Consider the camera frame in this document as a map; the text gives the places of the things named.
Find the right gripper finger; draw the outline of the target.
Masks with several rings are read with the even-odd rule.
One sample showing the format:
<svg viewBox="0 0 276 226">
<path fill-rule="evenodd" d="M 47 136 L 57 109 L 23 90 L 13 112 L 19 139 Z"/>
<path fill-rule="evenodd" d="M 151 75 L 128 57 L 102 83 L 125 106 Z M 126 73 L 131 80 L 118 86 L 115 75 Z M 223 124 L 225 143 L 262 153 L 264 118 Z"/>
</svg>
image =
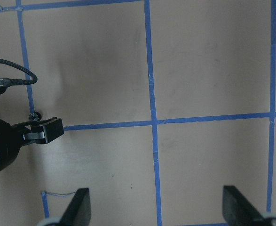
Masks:
<svg viewBox="0 0 276 226">
<path fill-rule="evenodd" d="M 223 187 L 223 218 L 229 226 L 269 226 L 235 186 Z"/>
<path fill-rule="evenodd" d="M 75 192 L 66 211 L 59 220 L 59 226 L 88 226 L 91 221 L 91 201 L 89 188 Z"/>
</svg>

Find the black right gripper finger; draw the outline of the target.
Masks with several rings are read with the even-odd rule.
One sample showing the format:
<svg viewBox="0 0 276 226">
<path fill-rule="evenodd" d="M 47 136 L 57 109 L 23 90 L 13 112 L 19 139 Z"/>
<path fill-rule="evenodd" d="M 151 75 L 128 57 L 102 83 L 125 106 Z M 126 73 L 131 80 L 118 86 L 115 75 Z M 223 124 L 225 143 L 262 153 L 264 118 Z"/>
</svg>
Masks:
<svg viewBox="0 0 276 226">
<path fill-rule="evenodd" d="M 64 134 L 61 118 L 27 121 L 11 126 L 21 144 L 48 144 Z"/>
</svg>

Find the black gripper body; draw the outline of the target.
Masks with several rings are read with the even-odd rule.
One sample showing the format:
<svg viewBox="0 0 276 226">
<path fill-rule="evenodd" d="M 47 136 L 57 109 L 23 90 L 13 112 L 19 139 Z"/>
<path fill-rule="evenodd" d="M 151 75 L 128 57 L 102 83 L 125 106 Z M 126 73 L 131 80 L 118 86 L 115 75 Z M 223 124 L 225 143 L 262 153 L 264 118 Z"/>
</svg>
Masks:
<svg viewBox="0 0 276 226">
<path fill-rule="evenodd" d="M 0 172 L 17 158 L 20 147 L 17 132 L 9 123 L 0 119 Z"/>
</svg>

